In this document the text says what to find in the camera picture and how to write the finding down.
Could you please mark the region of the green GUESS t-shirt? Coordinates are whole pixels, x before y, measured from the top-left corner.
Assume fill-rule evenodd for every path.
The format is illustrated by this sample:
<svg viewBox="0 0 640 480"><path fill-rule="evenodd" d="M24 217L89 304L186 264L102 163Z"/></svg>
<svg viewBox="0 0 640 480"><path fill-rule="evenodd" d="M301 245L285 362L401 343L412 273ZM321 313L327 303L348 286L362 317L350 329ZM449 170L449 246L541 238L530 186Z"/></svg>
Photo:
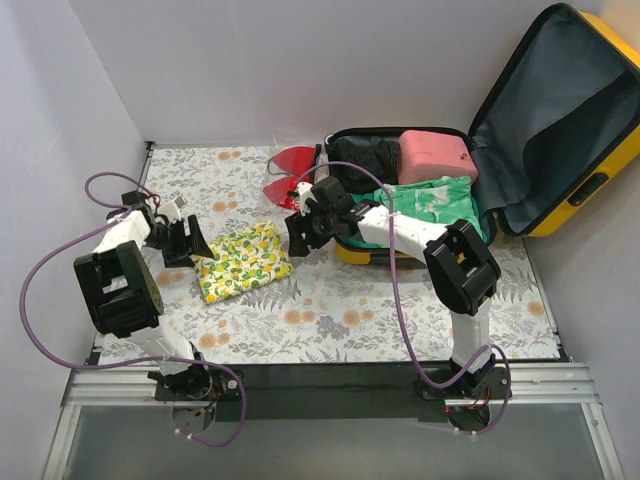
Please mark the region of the green GUESS t-shirt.
<svg viewBox="0 0 640 480"><path fill-rule="evenodd" d="M350 245L353 248L361 248L361 249L379 249L381 248L380 244L370 243L360 240L357 237L349 237L345 240L347 245Z"/></svg>

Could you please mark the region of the black striped cloth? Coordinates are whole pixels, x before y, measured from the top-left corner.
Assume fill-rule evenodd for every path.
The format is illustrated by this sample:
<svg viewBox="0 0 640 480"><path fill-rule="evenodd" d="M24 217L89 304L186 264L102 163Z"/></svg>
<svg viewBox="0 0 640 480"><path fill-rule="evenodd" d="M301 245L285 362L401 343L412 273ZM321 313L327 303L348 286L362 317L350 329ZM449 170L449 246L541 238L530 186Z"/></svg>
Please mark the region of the black striped cloth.
<svg viewBox="0 0 640 480"><path fill-rule="evenodd" d="M372 140L340 138L326 145L330 162L345 162L363 168L382 184L398 183L400 145L397 141L374 137ZM366 194L378 188L368 175L358 169L331 166L330 173L347 193Z"/></svg>

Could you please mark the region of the yellow hard-shell suitcase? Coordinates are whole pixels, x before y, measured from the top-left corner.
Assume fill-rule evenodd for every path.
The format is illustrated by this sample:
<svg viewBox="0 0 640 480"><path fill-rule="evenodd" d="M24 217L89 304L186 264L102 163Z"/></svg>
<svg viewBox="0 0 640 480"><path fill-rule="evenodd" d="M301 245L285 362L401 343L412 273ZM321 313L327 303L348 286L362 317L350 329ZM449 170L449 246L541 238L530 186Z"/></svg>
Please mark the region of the yellow hard-shell suitcase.
<svg viewBox="0 0 640 480"><path fill-rule="evenodd" d="M484 238L547 236L637 156L639 57L598 17L551 5L461 138Z"/></svg>

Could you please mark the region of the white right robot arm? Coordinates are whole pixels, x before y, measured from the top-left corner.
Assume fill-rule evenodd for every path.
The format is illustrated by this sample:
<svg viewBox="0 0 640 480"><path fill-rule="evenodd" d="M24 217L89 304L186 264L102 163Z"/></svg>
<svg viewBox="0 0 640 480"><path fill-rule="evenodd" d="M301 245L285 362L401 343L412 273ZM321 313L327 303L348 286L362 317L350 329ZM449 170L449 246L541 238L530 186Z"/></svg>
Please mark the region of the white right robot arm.
<svg viewBox="0 0 640 480"><path fill-rule="evenodd" d="M386 245L427 267L439 301L449 310L453 350L446 380L436 382L418 372L432 389L454 389L464 397L487 390L495 366L490 345L489 311L501 271L469 222L452 225L424 222L395 213L391 204L355 202L339 181L300 182L290 191L299 206L286 218L289 254L305 257L332 239L355 237Z"/></svg>

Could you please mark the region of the yellow lemon print cloth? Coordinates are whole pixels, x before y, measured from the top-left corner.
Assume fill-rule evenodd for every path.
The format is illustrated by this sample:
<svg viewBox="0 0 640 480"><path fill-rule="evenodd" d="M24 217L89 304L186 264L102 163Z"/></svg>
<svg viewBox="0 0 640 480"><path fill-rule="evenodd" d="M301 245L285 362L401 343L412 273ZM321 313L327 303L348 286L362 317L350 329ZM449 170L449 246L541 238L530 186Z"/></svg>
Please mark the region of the yellow lemon print cloth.
<svg viewBox="0 0 640 480"><path fill-rule="evenodd" d="M207 304L268 285L294 270L279 231L271 221L219 237L209 248L212 258L194 259L196 277Z"/></svg>

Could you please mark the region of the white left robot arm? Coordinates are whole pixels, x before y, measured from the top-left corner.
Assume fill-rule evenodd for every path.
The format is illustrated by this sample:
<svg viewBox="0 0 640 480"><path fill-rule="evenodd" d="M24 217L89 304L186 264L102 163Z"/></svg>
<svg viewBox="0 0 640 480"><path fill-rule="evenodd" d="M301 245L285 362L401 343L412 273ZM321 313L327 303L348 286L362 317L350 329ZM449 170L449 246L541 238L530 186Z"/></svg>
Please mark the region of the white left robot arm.
<svg viewBox="0 0 640 480"><path fill-rule="evenodd" d="M167 268L192 268L195 256L212 259L197 218L183 217L180 199L160 205L150 194L130 191L124 207L108 216L105 236L73 268L90 318L102 335L126 339L159 359L151 378L176 395L208 396L213 377L200 364L170 362L170 357L200 361L201 353L161 316L164 302L143 258L147 247L162 254Z"/></svg>

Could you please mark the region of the green tie-dye shirt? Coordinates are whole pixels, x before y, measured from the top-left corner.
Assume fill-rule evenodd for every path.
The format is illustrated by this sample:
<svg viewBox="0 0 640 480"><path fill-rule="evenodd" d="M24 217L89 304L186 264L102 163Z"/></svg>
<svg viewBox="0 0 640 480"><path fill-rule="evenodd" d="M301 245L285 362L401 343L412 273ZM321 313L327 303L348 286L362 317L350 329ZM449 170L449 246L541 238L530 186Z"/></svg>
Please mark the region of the green tie-dye shirt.
<svg viewBox="0 0 640 480"><path fill-rule="evenodd" d="M386 185L391 194L393 211L429 223L452 225L457 220L468 221L486 242L479 212L471 194L470 176L443 176L434 180L407 185Z"/></svg>

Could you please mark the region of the pink vanity case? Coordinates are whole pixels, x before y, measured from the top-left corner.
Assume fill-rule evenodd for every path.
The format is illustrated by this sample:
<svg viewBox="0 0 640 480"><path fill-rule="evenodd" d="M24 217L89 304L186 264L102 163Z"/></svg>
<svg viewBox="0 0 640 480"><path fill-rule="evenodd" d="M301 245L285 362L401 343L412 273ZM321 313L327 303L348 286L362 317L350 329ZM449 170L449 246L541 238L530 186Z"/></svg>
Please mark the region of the pink vanity case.
<svg viewBox="0 0 640 480"><path fill-rule="evenodd" d="M415 184L441 177L468 176L474 182L478 170L464 140L455 135L408 130L399 137L398 183Z"/></svg>

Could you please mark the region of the red bikini top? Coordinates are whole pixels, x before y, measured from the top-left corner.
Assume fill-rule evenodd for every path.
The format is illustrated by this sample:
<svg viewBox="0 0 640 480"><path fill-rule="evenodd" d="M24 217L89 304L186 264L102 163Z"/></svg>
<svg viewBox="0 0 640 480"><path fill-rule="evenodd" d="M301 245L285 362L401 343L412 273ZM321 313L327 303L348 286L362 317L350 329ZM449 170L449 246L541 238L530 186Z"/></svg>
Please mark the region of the red bikini top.
<svg viewBox="0 0 640 480"><path fill-rule="evenodd" d="M274 155L267 163L267 172L278 176L264 187L263 193L273 204L288 210L297 210L294 195L297 179L309 170L321 153L321 145L287 147Z"/></svg>

